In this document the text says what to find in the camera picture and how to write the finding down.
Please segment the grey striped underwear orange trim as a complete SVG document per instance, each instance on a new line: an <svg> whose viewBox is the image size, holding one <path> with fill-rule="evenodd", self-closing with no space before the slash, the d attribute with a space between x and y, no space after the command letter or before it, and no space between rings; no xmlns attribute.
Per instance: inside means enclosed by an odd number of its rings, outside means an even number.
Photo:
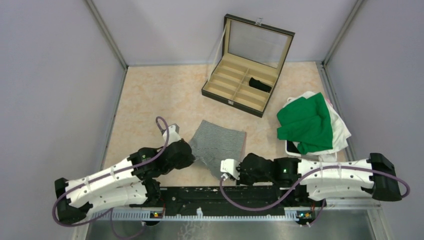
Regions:
<svg viewBox="0 0 424 240"><path fill-rule="evenodd" d="M221 161L240 161L245 151L247 133L202 120L188 144L197 162L203 163L211 175L221 177Z"/></svg>

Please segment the black underwear with beige waistband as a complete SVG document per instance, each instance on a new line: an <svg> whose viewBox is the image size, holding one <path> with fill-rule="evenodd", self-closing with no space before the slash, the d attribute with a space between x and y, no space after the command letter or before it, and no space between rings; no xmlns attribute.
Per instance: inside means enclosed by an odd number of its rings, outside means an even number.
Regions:
<svg viewBox="0 0 424 240"><path fill-rule="evenodd" d="M248 81L248 85L252 88L255 88L257 90L260 90L266 93L270 93L272 90L272 87L270 85L267 85L253 77L251 77L250 80Z"/></svg>

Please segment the black leather compartment box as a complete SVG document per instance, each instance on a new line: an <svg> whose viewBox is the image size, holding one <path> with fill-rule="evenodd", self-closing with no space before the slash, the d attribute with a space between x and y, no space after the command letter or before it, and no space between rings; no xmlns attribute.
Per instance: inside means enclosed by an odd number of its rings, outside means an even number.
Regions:
<svg viewBox="0 0 424 240"><path fill-rule="evenodd" d="M267 108L295 33L226 14L212 68L201 94L261 118ZM249 86L255 78L272 87L264 92Z"/></svg>

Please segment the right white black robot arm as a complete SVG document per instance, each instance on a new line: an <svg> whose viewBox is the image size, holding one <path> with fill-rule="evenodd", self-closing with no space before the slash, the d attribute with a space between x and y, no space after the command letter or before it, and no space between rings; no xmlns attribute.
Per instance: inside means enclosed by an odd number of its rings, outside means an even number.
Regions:
<svg viewBox="0 0 424 240"><path fill-rule="evenodd" d="M381 153L349 162L322 162L302 158L265 159L249 153L236 166L236 179L242 185L272 183L289 188L299 181L293 200L307 206L312 200L327 198L364 198L397 202L402 199L396 171Z"/></svg>

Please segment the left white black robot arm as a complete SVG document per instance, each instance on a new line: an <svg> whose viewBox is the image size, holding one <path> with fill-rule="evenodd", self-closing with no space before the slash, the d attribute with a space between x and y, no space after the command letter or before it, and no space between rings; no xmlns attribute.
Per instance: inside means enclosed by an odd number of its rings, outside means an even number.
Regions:
<svg viewBox="0 0 424 240"><path fill-rule="evenodd" d="M142 147L119 163L75 180L59 178L54 187L53 214L64 226L77 226L86 217L115 207L156 206L162 196L156 178L195 161L183 139L159 148Z"/></svg>

